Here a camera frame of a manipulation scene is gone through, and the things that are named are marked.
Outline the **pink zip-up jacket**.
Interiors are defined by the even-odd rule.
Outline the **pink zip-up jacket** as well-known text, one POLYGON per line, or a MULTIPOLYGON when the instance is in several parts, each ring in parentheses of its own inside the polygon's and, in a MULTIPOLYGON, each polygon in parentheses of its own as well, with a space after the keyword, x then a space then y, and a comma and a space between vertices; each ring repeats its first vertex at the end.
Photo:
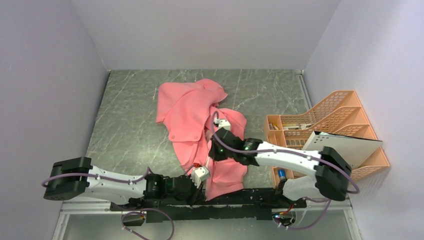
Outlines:
POLYGON ((166 82, 158 88, 156 122, 167 128, 168 139, 184 170, 193 164, 209 170, 207 200, 243 189, 248 169, 231 158, 214 161, 209 157, 214 112, 229 121, 235 136, 244 138, 245 116, 236 110, 219 108, 227 96, 219 83, 206 78, 196 82, 166 82))

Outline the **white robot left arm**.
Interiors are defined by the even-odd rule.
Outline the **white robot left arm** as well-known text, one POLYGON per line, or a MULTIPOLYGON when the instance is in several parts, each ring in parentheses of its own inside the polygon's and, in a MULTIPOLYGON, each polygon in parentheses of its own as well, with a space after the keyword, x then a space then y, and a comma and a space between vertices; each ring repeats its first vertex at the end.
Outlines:
POLYGON ((87 197, 137 210, 143 201, 191 204, 203 183, 195 172, 169 177, 147 169, 142 175, 126 175, 94 166, 89 157, 78 157, 54 163, 49 178, 42 182, 42 186, 45 200, 67 201, 87 197))

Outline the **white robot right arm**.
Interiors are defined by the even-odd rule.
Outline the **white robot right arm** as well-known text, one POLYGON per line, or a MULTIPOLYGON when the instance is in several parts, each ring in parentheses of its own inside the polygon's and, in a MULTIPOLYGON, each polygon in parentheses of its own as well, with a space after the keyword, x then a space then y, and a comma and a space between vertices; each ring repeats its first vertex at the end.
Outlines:
POLYGON ((215 131, 211 140, 209 156, 216 162, 232 159, 244 166, 270 166, 303 174, 278 184, 274 199, 282 208, 306 197, 339 202, 347 198, 352 169, 332 147, 296 150, 256 138, 242 140, 225 128, 215 131))

